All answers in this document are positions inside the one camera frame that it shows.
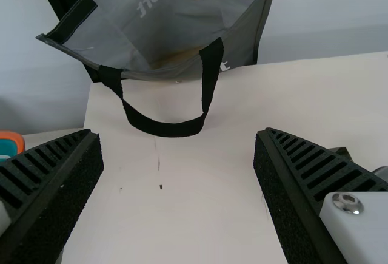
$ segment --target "shopping bag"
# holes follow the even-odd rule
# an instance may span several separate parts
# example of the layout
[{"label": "shopping bag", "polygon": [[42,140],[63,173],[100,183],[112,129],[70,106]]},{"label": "shopping bag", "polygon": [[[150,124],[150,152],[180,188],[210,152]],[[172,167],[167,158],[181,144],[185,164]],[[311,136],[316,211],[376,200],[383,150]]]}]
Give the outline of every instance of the shopping bag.
[{"label": "shopping bag", "polygon": [[[272,0],[77,0],[37,38],[99,73],[122,100],[128,121],[161,137],[201,131],[219,72],[255,64]],[[121,79],[202,77],[203,114],[183,123],[143,116],[124,101]]]}]

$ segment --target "metal screw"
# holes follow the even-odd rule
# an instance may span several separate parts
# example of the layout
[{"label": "metal screw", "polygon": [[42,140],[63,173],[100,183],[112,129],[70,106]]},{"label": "metal screw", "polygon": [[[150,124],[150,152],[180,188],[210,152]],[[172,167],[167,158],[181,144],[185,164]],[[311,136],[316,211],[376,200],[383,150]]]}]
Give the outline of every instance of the metal screw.
[{"label": "metal screw", "polygon": [[351,193],[336,192],[332,200],[337,208],[348,214],[360,214],[364,211],[364,205]]}]

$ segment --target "gray wall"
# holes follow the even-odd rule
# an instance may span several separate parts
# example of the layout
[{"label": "gray wall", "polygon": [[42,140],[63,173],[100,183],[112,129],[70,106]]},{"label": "gray wall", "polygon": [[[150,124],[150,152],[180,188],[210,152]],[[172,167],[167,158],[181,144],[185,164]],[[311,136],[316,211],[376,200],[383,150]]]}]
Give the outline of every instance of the gray wall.
[{"label": "gray wall", "polygon": [[84,66],[37,41],[58,23],[47,0],[0,0],[0,130],[31,134],[83,127]]},{"label": "gray wall", "polygon": [[385,50],[387,0],[273,0],[258,62]]},{"label": "gray wall", "polygon": [[[0,129],[82,127],[83,66],[35,40],[58,20],[47,0],[0,0]],[[259,63],[388,50],[387,0],[274,0]]]}]

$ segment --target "table surface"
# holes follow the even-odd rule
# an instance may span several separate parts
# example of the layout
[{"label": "table surface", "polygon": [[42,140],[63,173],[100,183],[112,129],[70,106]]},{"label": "table surface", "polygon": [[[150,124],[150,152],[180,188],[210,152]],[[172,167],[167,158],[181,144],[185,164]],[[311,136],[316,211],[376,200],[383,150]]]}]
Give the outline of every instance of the table surface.
[{"label": "table surface", "polygon": [[[222,73],[203,131],[160,138],[129,125],[120,100],[90,90],[85,127],[105,170],[64,249],[67,263],[286,263],[252,167],[255,134],[274,127],[388,162],[388,52],[248,66]],[[201,82],[123,81],[143,114],[201,114]]]}]

